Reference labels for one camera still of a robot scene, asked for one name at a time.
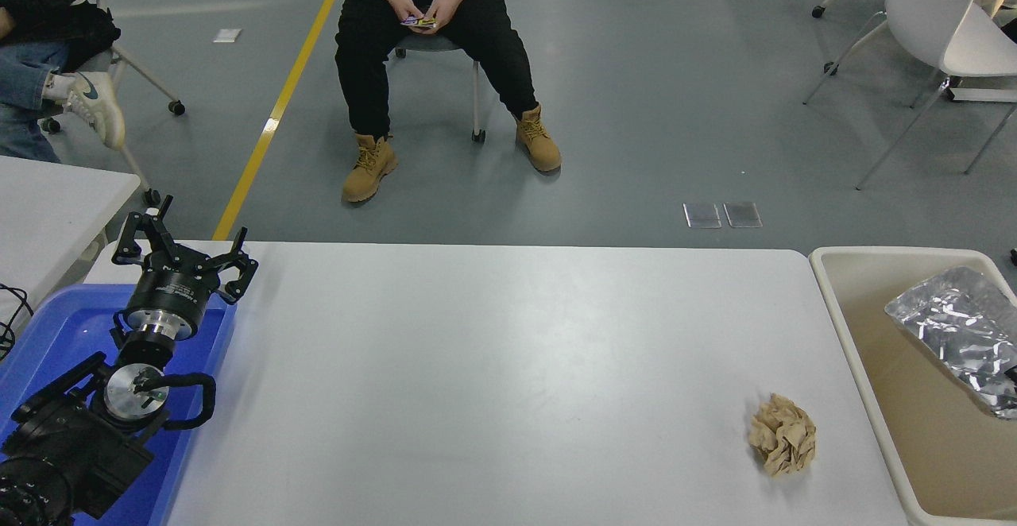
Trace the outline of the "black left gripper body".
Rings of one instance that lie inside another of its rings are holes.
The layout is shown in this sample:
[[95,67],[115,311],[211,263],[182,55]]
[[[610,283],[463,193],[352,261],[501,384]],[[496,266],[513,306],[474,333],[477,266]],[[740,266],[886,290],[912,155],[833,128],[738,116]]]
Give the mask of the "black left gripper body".
[[140,266],[141,279],[124,309],[127,326],[199,327],[214,291],[213,275],[152,262]]

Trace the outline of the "person's left hand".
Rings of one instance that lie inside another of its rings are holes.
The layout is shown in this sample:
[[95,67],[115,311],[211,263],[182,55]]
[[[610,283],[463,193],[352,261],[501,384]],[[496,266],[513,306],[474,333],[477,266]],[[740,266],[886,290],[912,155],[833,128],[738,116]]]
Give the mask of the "person's left hand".
[[432,23],[428,30],[420,30],[423,35],[432,35],[446,26],[454,18],[462,0],[433,0],[424,15],[424,20]]

